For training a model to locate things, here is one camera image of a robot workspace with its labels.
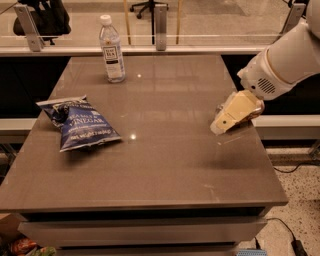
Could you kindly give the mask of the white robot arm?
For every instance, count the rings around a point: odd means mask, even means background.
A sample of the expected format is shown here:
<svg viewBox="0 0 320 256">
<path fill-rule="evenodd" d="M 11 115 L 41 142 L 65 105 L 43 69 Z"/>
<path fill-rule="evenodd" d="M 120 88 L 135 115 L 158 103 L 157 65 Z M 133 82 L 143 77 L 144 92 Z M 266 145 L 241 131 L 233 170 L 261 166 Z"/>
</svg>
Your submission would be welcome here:
<svg viewBox="0 0 320 256">
<path fill-rule="evenodd" d="M 257 54 L 238 72 L 243 89 L 221 105 L 210 125 L 216 135 L 258 117 L 266 101 L 320 73 L 320 0 L 309 0 L 306 18 Z"/>
</svg>

